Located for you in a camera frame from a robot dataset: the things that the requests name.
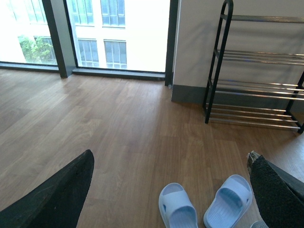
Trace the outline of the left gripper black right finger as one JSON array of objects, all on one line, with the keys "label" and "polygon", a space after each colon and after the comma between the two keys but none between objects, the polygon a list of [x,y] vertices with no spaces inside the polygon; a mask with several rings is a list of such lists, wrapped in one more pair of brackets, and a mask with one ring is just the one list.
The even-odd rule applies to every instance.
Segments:
[{"label": "left gripper black right finger", "polygon": [[269,228],[304,226],[304,183],[251,151],[247,169],[256,204]]}]

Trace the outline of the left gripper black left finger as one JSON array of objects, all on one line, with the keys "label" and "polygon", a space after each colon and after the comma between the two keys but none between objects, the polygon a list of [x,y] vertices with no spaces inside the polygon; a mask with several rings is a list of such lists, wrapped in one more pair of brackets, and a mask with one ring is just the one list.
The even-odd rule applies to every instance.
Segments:
[{"label": "left gripper black left finger", "polygon": [[94,170],[86,150],[30,193],[0,212],[2,228],[75,228]]}]

